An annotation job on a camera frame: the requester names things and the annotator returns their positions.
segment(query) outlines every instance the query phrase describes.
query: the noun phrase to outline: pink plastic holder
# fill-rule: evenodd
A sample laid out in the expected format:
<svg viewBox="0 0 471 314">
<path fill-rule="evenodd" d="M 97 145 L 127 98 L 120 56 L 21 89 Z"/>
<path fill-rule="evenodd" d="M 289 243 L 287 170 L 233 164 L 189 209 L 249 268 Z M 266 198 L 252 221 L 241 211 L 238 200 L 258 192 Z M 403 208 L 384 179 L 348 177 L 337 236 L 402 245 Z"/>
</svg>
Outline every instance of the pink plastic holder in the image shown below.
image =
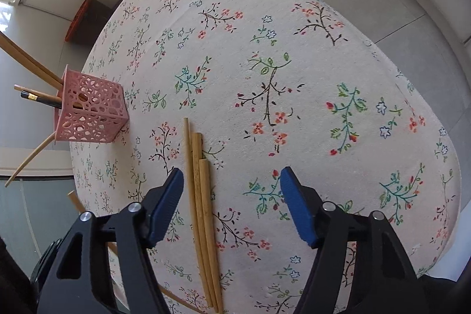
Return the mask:
<svg viewBox="0 0 471 314">
<path fill-rule="evenodd" d="M 54 110 L 56 140 L 112 142 L 129 120 L 121 85 L 67 67 L 63 80 L 62 110 Z"/>
</svg>

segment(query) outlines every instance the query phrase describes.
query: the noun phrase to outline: wooden chopstick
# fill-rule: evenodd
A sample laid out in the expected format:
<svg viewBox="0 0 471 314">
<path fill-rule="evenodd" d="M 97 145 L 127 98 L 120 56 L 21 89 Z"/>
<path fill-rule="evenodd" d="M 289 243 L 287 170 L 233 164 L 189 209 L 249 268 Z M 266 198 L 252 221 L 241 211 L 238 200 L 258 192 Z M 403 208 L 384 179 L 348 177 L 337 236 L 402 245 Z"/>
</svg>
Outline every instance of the wooden chopstick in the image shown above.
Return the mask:
<svg viewBox="0 0 471 314">
<path fill-rule="evenodd" d="M 40 77 L 55 89 L 62 89 L 64 81 L 59 76 L 33 59 L 32 56 L 23 51 L 2 32 L 0 32 L 0 47 L 31 73 Z"/>
<path fill-rule="evenodd" d="M 200 234 L 198 231 L 198 215 L 196 213 L 196 201 L 195 201 L 195 176 L 193 173 L 193 155 L 192 145 L 190 138 L 192 138 L 190 132 L 190 125 L 188 118 L 183 119 L 183 132 L 185 137 L 185 163 L 186 163 L 186 185 L 188 188 L 188 200 L 190 203 L 190 215 L 192 222 L 193 238 L 195 240 L 195 253 L 196 260 L 198 261 L 198 268 L 200 269 L 200 278 L 203 285 L 203 291 L 205 297 L 210 297 L 208 280 L 206 279 L 206 272 L 204 271 L 203 265 L 203 254 L 201 252 Z"/>
<path fill-rule="evenodd" d="M 200 184 L 200 164 L 199 160 L 203 157 L 201 150 L 202 138 L 201 134 L 194 132 L 192 134 L 192 149 L 193 149 L 193 175 L 194 175 L 194 186 L 195 186 L 195 209 L 196 209 L 196 221 L 193 221 L 193 227 L 196 227 L 197 233 L 196 236 L 199 238 L 199 246 L 196 249 L 197 253 L 200 253 L 201 264 L 200 267 L 200 276 L 203 282 L 204 295 L 206 297 L 206 302 L 208 307 L 213 307 L 213 296 L 214 292 L 211 290 L 211 272 L 209 266 L 209 257 L 207 252 L 206 244 L 206 234 L 204 233 L 204 217 L 203 217 L 203 206 L 201 202 L 201 184 Z"/>
<path fill-rule="evenodd" d="M 201 180 L 201 197 L 203 202 L 204 229 L 206 233 L 206 243 L 208 244 L 209 262 L 211 268 L 211 278 L 213 280 L 214 294 L 216 296 L 215 310 L 216 313 L 222 314 L 224 306 L 222 304 L 221 284 L 219 280 L 219 264 L 216 252 L 216 240 L 214 239 L 213 209 L 211 206 L 211 186 L 209 161 L 207 159 L 200 160 L 200 180 Z"/>
<path fill-rule="evenodd" d="M 26 167 L 29 164 L 29 162 L 38 155 L 39 152 L 41 152 L 44 148 L 46 148 L 49 145 L 49 143 L 51 143 L 54 140 L 55 136 L 56 136 L 56 132 L 54 131 L 53 133 L 50 134 L 50 136 L 48 136 L 46 140 L 44 140 L 41 144 L 39 144 L 39 146 L 33 152 L 31 152 L 31 154 L 26 159 L 24 159 L 21 165 L 16 169 L 15 173 L 13 173 L 11 177 L 8 179 L 8 181 L 5 183 L 5 188 L 10 185 L 10 183 L 15 179 L 18 173 L 20 173 L 23 170 L 23 168 Z"/>
<path fill-rule="evenodd" d="M 75 206 L 75 209 L 77 209 L 77 211 L 82 214 L 83 212 L 86 212 L 86 209 L 85 207 L 83 206 L 83 204 L 81 203 L 81 201 L 79 200 L 79 196 L 77 196 L 77 192 L 76 191 L 71 191 L 67 194 L 67 196 L 69 197 L 70 201 L 72 201 L 73 205 Z M 116 244 L 113 243 L 113 242 L 108 242 L 108 248 L 115 254 L 115 255 L 118 255 L 118 248 L 116 247 Z M 194 310 L 196 311 L 197 313 L 200 313 L 200 314 L 206 314 L 205 312 L 201 311 L 200 309 L 198 308 L 195 308 L 194 306 L 190 305 L 189 303 L 187 303 L 186 301 L 183 301 L 183 299 L 177 297 L 175 294 L 173 294 L 171 291 L 167 290 L 166 288 L 162 287 L 161 285 L 159 285 L 159 289 L 160 291 L 162 292 L 162 294 L 165 294 L 167 297 L 173 299 L 174 301 L 177 301 L 178 303 L 182 304 L 183 306 L 186 306 L 187 308 L 191 309 L 191 310 Z"/>
<path fill-rule="evenodd" d="M 62 103 L 62 99 L 59 96 L 52 96 L 52 95 L 49 95 L 49 94 L 45 94 L 43 92 L 39 92 L 39 91 L 32 90 L 30 88 L 19 86 L 18 84 L 15 84 L 15 86 L 13 88 L 15 88 L 17 91 L 26 91 L 26 92 L 29 92 L 30 94 L 33 94 L 33 95 L 36 95 L 36 96 L 41 96 L 41 97 L 44 97 L 44 98 L 48 98 L 51 101 L 55 101 L 55 102 L 58 102 L 58 103 Z"/>
</svg>

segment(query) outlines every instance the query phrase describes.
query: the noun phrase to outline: tablecloth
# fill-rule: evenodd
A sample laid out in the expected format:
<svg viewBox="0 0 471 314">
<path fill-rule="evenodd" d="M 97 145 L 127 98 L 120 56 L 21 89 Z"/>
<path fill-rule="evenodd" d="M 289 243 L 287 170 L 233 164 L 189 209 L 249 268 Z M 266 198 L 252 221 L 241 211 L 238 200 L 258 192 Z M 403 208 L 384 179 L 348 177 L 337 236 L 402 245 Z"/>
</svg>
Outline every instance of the tablecloth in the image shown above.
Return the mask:
<svg viewBox="0 0 471 314">
<path fill-rule="evenodd" d="M 184 117 L 203 133 L 227 312 L 292 312 L 308 278 L 315 251 L 283 200 L 285 166 L 346 212 L 383 211 L 418 275 L 447 245 L 461 179 L 446 130 L 322 0 L 123 0 L 83 72 L 122 84 L 130 115 L 113 143 L 71 143 L 79 197 L 96 214 L 185 168 Z M 149 254 L 160 284 L 206 310 L 190 224 L 185 191 Z M 355 253 L 350 243 L 339 310 Z M 111 269 L 122 286 L 115 258 Z"/>
</svg>

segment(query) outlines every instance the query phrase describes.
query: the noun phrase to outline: black chopstick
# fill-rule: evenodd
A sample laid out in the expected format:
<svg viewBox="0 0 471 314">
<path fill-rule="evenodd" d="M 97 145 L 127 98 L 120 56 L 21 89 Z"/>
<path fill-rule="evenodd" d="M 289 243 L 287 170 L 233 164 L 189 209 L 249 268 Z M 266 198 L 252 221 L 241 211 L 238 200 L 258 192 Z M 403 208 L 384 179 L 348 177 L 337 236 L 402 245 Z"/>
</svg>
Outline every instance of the black chopstick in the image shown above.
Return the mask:
<svg viewBox="0 0 471 314">
<path fill-rule="evenodd" d="M 55 101 L 52 101 L 50 99 L 47 99 L 47 98 L 44 98 L 44 97 L 41 97 L 41 96 L 36 96 L 36 95 L 30 94 L 29 92 L 26 92 L 26 91 L 21 91 L 21 97 L 23 99 L 29 99 L 29 100 L 33 100 L 33 101 L 41 103 L 41 104 L 49 105 L 49 106 L 54 107 L 54 108 L 59 108 L 59 109 L 62 108 L 62 103 L 55 102 Z"/>
</svg>

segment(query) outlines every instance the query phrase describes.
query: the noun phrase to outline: white baseboard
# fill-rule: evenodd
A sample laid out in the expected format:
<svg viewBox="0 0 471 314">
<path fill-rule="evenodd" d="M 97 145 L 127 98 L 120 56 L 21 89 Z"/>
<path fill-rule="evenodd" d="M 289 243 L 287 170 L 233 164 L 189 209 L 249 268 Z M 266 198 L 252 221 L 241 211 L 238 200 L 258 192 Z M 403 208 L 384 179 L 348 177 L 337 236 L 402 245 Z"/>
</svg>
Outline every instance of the white baseboard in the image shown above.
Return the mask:
<svg viewBox="0 0 471 314">
<path fill-rule="evenodd" d="M 0 175 L 11 176 L 32 149 L 0 147 Z M 21 176 L 70 176 L 73 175 L 72 159 L 67 150 L 43 150 L 23 169 Z"/>
</svg>

